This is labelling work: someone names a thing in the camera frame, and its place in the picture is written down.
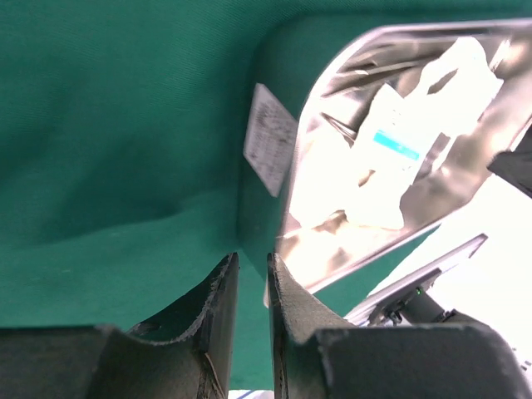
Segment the white gauze pad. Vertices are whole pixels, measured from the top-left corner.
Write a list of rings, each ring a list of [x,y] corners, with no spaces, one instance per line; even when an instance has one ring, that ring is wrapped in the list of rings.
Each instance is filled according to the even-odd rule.
[[[368,157],[328,128],[303,142],[289,213],[304,228],[317,227],[342,211],[356,226],[400,230],[406,185],[401,173],[369,170]]]

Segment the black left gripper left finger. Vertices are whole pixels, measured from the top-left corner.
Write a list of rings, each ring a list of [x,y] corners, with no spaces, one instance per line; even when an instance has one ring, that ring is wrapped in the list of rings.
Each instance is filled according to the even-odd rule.
[[[112,325],[4,328],[3,398],[226,398],[239,256],[226,255],[173,303]]]

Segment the white crinkled sterile pouch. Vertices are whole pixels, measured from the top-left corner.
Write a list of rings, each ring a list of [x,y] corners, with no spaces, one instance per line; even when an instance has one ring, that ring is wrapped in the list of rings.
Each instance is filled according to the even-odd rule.
[[[474,37],[459,37],[421,70],[408,99],[418,101],[436,128],[450,138],[468,135],[504,81],[490,69],[485,50]]]

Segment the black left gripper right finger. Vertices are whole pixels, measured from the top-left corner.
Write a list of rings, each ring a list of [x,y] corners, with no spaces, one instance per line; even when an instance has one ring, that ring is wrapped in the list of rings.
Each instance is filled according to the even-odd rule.
[[[528,398],[509,344],[484,323],[358,328],[268,255],[277,398]]]

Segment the green striped white packet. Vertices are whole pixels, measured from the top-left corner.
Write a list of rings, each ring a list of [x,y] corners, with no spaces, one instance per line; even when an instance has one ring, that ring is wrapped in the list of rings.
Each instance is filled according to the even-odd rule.
[[[410,185],[434,145],[440,128],[422,110],[424,101],[403,98],[385,84],[373,97],[352,150],[362,168],[400,175]]]

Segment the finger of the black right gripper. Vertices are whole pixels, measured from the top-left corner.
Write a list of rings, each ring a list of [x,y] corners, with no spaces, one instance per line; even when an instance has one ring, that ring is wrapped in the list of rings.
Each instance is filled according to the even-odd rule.
[[[529,127],[515,150],[500,152],[488,166],[490,172],[529,197],[532,195],[531,145],[531,127]]]

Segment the dark green surgical cloth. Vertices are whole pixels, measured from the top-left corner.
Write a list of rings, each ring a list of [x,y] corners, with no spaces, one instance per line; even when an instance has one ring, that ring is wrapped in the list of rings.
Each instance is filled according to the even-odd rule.
[[[528,1],[4,1],[1,325],[128,329],[238,236],[253,78],[298,114],[344,44]]]

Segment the stainless steel tray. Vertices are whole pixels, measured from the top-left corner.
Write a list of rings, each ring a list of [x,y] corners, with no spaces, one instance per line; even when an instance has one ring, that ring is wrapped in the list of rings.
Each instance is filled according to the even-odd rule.
[[[531,21],[377,27],[303,105],[275,245],[311,293],[467,205],[531,124]]]

